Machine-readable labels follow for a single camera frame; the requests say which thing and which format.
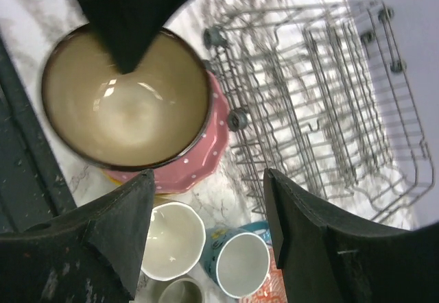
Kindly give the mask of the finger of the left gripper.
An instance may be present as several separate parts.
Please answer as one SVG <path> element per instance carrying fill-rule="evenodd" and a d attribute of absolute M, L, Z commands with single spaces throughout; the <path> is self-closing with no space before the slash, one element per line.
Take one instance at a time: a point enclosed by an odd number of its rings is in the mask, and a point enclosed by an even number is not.
<path fill-rule="evenodd" d="M 131 73 L 171 15 L 188 0 L 77 0 L 123 74 Z"/>

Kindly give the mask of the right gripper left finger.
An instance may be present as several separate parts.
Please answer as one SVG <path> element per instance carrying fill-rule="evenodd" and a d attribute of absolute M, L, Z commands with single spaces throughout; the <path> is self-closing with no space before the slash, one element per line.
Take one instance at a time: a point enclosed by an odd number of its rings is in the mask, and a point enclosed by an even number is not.
<path fill-rule="evenodd" d="M 1 301 L 133 300 L 154 194 L 146 169 L 65 215 L 2 234 Z"/>

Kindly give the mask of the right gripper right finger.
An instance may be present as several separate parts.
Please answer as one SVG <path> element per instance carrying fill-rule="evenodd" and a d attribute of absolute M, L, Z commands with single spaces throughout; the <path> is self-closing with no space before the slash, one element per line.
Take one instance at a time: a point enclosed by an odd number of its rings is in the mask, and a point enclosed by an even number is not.
<path fill-rule="evenodd" d="M 437 302 L 438 225 L 402 230 L 323 200 L 276 169 L 263 176 L 289 302 Z"/>

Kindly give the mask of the red and blue patterned bowl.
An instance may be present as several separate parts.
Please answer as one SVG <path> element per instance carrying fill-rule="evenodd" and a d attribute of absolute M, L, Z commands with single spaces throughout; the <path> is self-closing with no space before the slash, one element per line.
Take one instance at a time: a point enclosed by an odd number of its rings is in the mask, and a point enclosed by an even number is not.
<path fill-rule="evenodd" d="M 261 288 L 254 294 L 239 299 L 239 303 L 287 303 L 282 271 L 276 267 L 274 251 L 269 246 L 270 270 Z"/>

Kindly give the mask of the dark patterned bowl cream inside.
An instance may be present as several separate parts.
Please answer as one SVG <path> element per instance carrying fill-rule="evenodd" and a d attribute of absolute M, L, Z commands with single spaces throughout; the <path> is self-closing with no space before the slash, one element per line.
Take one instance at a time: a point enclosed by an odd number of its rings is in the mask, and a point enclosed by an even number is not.
<path fill-rule="evenodd" d="M 179 35 L 162 29 L 138 67 L 122 74 L 88 25 L 66 35 L 46 59 L 40 81 L 55 135 L 94 165 L 140 171 L 188 152 L 213 104 L 208 71 Z"/>

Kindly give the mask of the grey wire dish rack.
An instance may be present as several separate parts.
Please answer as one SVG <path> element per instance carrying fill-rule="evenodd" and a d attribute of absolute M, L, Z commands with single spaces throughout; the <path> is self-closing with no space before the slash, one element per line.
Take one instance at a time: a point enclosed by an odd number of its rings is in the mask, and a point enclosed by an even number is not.
<path fill-rule="evenodd" d="M 363 0 L 234 10 L 204 29 L 254 213 L 270 167 L 372 221 L 413 222 L 435 167 L 394 17 Z"/>

